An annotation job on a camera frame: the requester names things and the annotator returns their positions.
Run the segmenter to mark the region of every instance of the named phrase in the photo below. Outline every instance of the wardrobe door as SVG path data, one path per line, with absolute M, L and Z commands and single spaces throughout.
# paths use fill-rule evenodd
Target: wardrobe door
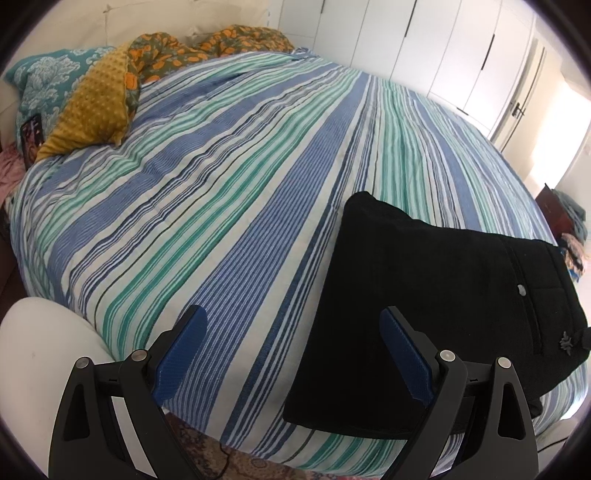
M 350 66 L 369 0 L 324 0 L 314 53 Z
M 530 46 L 531 28 L 503 7 L 486 63 L 464 110 L 493 129 L 519 81 Z
M 314 38 L 321 9 L 322 0 L 284 0 L 279 30 L 284 34 Z
M 390 78 L 411 14 L 420 3 L 421 0 L 369 0 L 351 66 Z
M 462 0 L 431 92 L 463 109 L 492 42 L 500 0 Z
M 426 95 L 452 34 L 461 0 L 418 0 L 390 79 Z

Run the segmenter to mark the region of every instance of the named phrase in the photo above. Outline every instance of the pile of clothes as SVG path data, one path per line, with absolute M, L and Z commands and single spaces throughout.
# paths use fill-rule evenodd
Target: pile of clothes
M 587 240 L 586 212 L 569 195 L 560 190 L 553 190 L 562 207 L 573 221 L 573 233 L 563 233 L 558 239 L 558 246 L 563 254 L 569 273 L 574 282 L 579 282 L 585 273 L 589 257 L 585 254 L 584 243 Z

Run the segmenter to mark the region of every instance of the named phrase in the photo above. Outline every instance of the black cloth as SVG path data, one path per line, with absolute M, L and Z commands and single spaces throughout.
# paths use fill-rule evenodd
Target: black cloth
M 557 247 L 431 226 L 361 192 L 345 204 L 286 421 L 409 437 L 424 407 L 410 397 L 380 337 L 379 313 L 388 306 L 464 361 L 509 358 L 532 405 L 589 354 L 562 347 L 564 332 L 573 343 L 587 324 Z M 473 399 L 465 400 L 455 433 L 469 418 Z

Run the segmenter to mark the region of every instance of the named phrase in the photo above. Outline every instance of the striped duvet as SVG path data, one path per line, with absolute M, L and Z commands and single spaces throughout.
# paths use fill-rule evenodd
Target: striped duvet
M 378 476 L 403 441 L 312 431 L 281 413 L 342 207 L 360 190 L 434 225 L 552 241 L 512 170 L 456 115 L 311 54 L 248 53 L 143 88 L 121 148 L 36 164 L 12 243 L 28 292 L 85 317 L 118 359 L 188 305 L 206 308 L 204 348 L 166 405 L 195 428 L 296 468 Z M 543 398 L 536 431 L 586 390 L 581 366 Z

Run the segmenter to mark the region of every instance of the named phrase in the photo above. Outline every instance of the pillow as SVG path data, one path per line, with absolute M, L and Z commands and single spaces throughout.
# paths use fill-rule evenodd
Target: pillow
M 48 138 L 80 78 L 111 50 L 112 47 L 99 47 L 34 55 L 6 72 L 5 80 L 18 89 L 21 98 L 16 120 L 17 146 L 21 152 L 18 134 L 21 125 L 39 114 L 43 134 Z

